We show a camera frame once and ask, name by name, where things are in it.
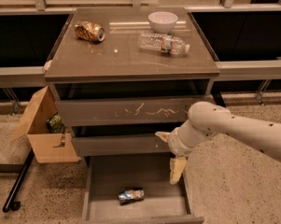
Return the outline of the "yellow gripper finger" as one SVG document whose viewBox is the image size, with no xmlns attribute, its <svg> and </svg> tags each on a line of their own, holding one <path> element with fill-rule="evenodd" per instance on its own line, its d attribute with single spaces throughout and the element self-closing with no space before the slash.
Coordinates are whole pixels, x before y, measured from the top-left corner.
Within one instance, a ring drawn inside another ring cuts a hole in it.
<svg viewBox="0 0 281 224">
<path fill-rule="evenodd" d="M 168 132 L 155 132 L 155 135 L 159 137 L 163 142 L 167 142 L 170 134 Z"/>
<path fill-rule="evenodd" d="M 170 184 L 174 185 L 182 176 L 187 164 L 186 157 L 175 157 L 170 159 Z"/>
</svg>

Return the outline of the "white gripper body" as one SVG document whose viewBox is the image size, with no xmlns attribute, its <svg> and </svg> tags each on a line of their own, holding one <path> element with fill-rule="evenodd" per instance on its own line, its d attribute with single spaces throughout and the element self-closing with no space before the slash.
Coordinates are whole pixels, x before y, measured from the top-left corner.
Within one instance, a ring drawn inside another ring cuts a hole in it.
<svg viewBox="0 0 281 224">
<path fill-rule="evenodd" d="M 170 132 L 168 137 L 168 146 L 173 154 L 177 157 L 188 157 L 192 152 L 192 148 L 186 146 L 178 135 L 178 128 Z"/>
</svg>

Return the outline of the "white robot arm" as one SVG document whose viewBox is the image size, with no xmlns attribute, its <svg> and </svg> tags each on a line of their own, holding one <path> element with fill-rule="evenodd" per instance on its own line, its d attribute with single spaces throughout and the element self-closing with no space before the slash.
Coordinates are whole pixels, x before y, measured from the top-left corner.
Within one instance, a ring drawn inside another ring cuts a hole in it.
<svg viewBox="0 0 281 224">
<path fill-rule="evenodd" d="M 226 107 L 197 102 L 190 107 L 188 119 L 181 126 L 169 133 L 155 133 L 175 155 L 170 159 L 171 185 L 179 181 L 192 150 L 218 133 L 281 162 L 281 123 L 235 116 Z"/>
</svg>

